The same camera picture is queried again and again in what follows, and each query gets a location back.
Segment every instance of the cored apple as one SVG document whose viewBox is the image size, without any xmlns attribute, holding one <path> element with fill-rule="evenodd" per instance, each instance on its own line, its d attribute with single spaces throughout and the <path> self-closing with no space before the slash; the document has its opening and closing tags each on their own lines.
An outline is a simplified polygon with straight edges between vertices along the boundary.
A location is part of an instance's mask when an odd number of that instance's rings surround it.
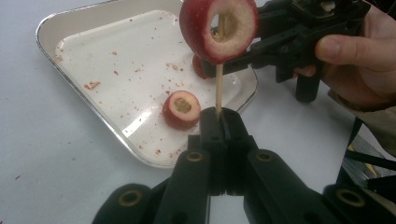
<svg viewBox="0 0 396 224">
<path fill-rule="evenodd" d="M 207 79 L 208 76 L 205 75 L 204 68 L 202 67 L 201 60 L 198 58 L 196 54 L 192 57 L 192 67 L 194 68 L 194 72 L 201 79 Z"/>
<path fill-rule="evenodd" d="M 212 32 L 216 16 L 224 18 L 224 34 Z M 254 0 L 184 0 L 180 29 L 199 58 L 221 64 L 244 52 L 255 37 L 258 12 Z"/>
<path fill-rule="evenodd" d="M 199 121 L 200 113 L 199 101 L 189 91 L 175 91 L 163 104 L 165 122 L 181 131 L 194 127 Z"/>
</svg>

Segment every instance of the white tray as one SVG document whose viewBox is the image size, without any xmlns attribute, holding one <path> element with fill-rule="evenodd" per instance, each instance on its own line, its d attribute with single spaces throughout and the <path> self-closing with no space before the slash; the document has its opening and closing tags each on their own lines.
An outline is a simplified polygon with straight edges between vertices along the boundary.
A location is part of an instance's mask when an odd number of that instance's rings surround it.
<svg viewBox="0 0 396 224">
<path fill-rule="evenodd" d="M 202 109 L 215 104 L 215 81 L 193 71 L 180 7 L 177 0 L 111 1 L 51 15 L 37 29 L 39 47 L 93 111 L 139 160 L 162 168 L 172 168 L 187 135 L 199 132 L 165 124 L 168 95 L 190 91 Z M 257 88 L 250 68 L 223 81 L 223 106 L 234 110 Z"/>
</svg>

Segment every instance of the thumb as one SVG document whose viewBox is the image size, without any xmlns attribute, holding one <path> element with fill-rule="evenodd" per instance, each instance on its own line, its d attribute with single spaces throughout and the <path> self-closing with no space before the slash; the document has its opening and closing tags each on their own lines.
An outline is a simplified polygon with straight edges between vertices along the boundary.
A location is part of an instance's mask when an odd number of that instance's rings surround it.
<svg viewBox="0 0 396 224">
<path fill-rule="evenodd" d="M 387 71 L 396 64 L 395 39 L 327 35 L 319 40 L 315 52 L 325 63 L 353 64 L 375 71 Z"/>
</svg>

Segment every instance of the human hand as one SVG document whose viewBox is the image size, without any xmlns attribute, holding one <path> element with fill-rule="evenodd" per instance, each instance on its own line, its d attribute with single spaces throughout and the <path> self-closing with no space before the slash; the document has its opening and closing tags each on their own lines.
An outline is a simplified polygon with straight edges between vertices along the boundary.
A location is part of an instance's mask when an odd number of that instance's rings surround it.
<svg viewBox="0 0 396 224">
<path fill-rule="evenodd" d="M 316 56 L 325 62 L 323 82 L 361 110 L 396 105 L 396 21 L 371 7 L 363 36 L 327 35 L 319 40 Z M 296 73 L 312 76 L 311 65 Z"/>
</svg>

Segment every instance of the wooden skewer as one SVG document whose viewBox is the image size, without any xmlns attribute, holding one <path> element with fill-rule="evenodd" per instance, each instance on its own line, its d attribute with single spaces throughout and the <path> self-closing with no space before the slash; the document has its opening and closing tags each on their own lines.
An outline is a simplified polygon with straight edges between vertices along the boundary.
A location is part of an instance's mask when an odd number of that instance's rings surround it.
<svg viewBox="0 0 396 224">
<path fill-rule="evenodd" d="M 218 25 L 218 33 L 219 33 L 219 41 L 224 38 L 224 25 L 225 25 L 225 17 L 224 15 L 219 14 L 219 25 Z M 216 65 L 216 116 L 219 119 L 221 114 L 221 98 L 222 98 L 222 77 L 224 73 L 224 64 Z"/>
</svg>

